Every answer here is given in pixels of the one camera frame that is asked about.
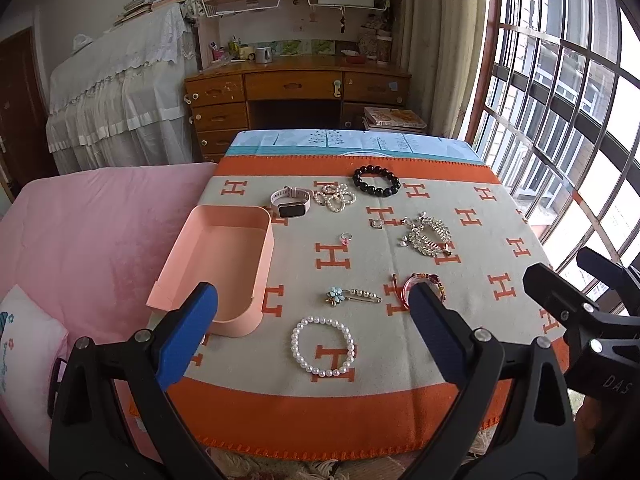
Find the black bead bracelet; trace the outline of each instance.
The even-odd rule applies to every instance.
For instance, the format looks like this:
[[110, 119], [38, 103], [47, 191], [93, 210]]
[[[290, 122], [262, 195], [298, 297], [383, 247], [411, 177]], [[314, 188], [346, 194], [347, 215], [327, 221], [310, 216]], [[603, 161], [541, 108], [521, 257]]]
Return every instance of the black bead bracelet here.
[[[363, 182], [362, 175], [367, 173], [378, 174], [385, 177], [391, 182], [391, 187], [382, 189], [381, 187], [370, 186], [366, 182]], [[398, 179], [398, 177], [387, 168], [380, 168], [380, 166], [372, 166], [370, 164], [368, 166], [361, 166], [353, 172], [353, 183], [356, 187], [360, 188], [361, 191], [369, 193], [371, 196], [391, 196], [395, 195], [400, 189], [400, 179]]]

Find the watch screen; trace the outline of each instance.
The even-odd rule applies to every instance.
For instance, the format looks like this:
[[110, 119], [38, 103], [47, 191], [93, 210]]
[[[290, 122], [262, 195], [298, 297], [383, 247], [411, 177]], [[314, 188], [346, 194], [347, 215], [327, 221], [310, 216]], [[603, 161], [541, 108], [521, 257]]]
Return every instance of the watch screen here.
[[278, 208], [278, 213], [280, 215], [280, 218], [293, 218], [295, 216], [302, 216], [305, 213], [305, 205], [281, 205]]

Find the white pillow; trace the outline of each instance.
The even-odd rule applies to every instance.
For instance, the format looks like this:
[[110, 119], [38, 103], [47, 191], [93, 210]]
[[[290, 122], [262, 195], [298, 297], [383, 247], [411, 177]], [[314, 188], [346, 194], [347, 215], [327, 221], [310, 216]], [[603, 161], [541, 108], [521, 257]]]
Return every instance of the white pillow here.
[[14, 285], [0, 303], [0, 410], [39, 462], [49, 462], [49, 379], [68, 331]]

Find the beige curtain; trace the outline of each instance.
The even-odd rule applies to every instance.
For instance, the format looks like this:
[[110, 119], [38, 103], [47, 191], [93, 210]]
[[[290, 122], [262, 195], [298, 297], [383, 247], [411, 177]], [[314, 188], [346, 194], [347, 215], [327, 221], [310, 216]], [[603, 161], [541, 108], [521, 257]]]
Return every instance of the beige curtain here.
[[404, 0], [400, 65], [412, 74], [409, 108], [429, 133], [457, 137], [485, 27], [486, 0]]

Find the watch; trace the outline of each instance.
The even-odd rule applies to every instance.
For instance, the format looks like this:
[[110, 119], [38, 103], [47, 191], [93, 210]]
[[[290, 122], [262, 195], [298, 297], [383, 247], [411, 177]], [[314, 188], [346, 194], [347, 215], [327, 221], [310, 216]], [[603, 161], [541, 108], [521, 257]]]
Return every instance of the watch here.
[[[276, 204], [276, 201], [281, 198], [294, 198], [298, 200], [295, 202]], [[310, 204], [311, 192], [308, 189], [302, 189], [301, 187], [285, 186], [283, 189], [276, 191], [271, 195], [271, 206], [273, 206], [273, 209], [278, 212], [278, 216], [280, 218], [295, 218], [296, 216], [303, 216], [307, 211], [309, 211]]]

